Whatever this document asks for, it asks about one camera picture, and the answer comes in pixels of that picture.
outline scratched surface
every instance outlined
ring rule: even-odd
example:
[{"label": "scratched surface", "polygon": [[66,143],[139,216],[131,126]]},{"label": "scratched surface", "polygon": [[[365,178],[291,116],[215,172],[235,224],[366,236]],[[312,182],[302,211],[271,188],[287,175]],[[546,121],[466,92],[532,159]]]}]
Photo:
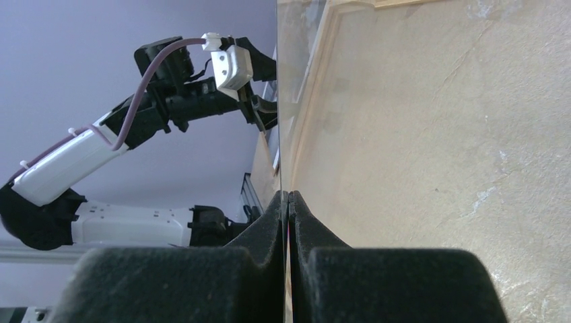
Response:
[{"label": "scratched surface", "polygon": [[512,322],[571,322],[570,17],[565,0],[346,14],[284,189],[352,246],[472,251]]}]

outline cable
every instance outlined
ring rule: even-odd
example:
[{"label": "cable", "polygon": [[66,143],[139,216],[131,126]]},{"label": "cable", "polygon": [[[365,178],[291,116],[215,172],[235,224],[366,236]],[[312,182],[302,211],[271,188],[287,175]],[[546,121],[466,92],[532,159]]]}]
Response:
[{"label": "cable", "polygon": [[121,146],[123,146],[123,143],[125,143],[125,139],[127,138],[129,131],[131,130],[131,126],[133,125],[133,120],[135,119],[137,109],[139,108],[141,100],[143,99],[143,95],[145,93],[145,90],[147,89],[147,86],[149,85],[151,78],[153,77],[153,75],[157,71],[157,69],[159,68],[162,61],[164,61],[164,59],[168,55],[170,55],[172,52],[176,51],[177,49],[180,49],[182,47],[186,47],[189,45],[200,45],[200,44],[205,44],[205,43],[206,43],[206,39],[203,39],[203,38],[182,39],[182,40],[178,40],[176,42],[173,42],[172,44],[169,44],[167,47],[163,48],[158,53],[158,55],[153,59],[153,61],[151,62],[151,64],[149,65],[149,67],[147,68],[145,73],[143,74],[143,77],[141,79],[141,83],[139,83],[139,87],[137,87],[137,90],[133,94],[133,99],[131,100],[131,104],[129,105],[129,109],[127,110],[127,113],[125,115],[125,120],[123,121],[123,125],[121,126],[121,130],[119,131],[119,135],[117,136],[117,141],[115,141],[115,143],[111,143],[109,141],[109,139],[107,139],[107,137],[105,137],[105,135],[103,135],[103,133],[101,133],[101,131],[96,126],[89,124],[88,126],[85,126],[85,127],[80,128],[80,129],[77,129],[76,131],[73,131],[72,133],[70,133],[70,135],[68,135],[64,139],[58,141],[57,143],[55,143],[54,145],[49,147],[46,151],[42,152],[38,157],[34,158],[29,163],[26,163],[26,167],[20,168],[14,175],[12,175],[12,177],[8,180],[8,182],[12,182],[18,176],[20,176],[22,173],[24,173],[28,168],[31,168],[32,166],[36,165],[40,160],[42,160],[48,154],[50,154],[54,150],[60,148],[64,144],[70,142],[70,140],[72,140],[76,136],[79,136],[80,134],[86,132],[87,130],[93,131],[93,133],[95,133],[103,141],[105,141],[105,143],[109,146],[109,148],[112,151],[119,150],[121,148]]}]

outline gray wall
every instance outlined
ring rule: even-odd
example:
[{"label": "gray wall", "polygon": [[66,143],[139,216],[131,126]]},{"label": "gray wall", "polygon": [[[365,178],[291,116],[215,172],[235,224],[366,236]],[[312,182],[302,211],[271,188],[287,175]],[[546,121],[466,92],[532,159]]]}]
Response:
[{"label": "gray wall", "polygon": [[[268,55],[275,46],[274,1],[2,0],[1,6],[0,178],[6,179],[20,160],[132,94],[140,79],[133,51],[142,44],[219,32],[248,36]],[[200,47],[190,51],[200,70],[209,55]],[[107,203],[215,205],[234,217],[256,139],[255,126],[239,112],[198,120],[187,133],[157,134],[74,188]],[[10,238],[0,231],[0,243]],[[52,304],[70,270],[0,266],[0,306]],[[42,271],[43,279],[24,280]]]}]

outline robotic arm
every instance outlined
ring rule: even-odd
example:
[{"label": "robotic arm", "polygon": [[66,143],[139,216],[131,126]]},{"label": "robotic arm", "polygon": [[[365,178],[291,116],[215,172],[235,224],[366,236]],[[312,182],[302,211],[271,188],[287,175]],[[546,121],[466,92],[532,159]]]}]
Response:
[{"label": "robotic arm", "polygon": [[135,61],[143,81],[133,96],[93,124],[69,129],[66,139],[32,162],[21,163],[0,188],[0,215],[10,234],[39,250],[107,241],[217,246],[251,223],[232,223],[214,207],[119,207],[88,201],[70,189],[158,131],[169,133],[169,121],[185,132],[189,121],[240,110],[260,131],[277,124],[277,104],[254,95],[250,86],[251,79],[275,80],[273,59],[247,38],[208,33],[194,43],[211,52],[214,77],[198,80],[204,71],[194,75],[181,37],[142,46]]}]

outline glass panel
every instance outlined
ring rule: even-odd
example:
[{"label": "glass panel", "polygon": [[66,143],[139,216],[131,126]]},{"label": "glass panel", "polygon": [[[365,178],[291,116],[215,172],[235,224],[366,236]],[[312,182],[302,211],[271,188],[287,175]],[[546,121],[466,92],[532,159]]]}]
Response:
[{"label": "glass panel", "polygon": [[282,188],[355,247],[470,250],[511,320],[564,321],[571,7],[340,2],[278,1]]}]

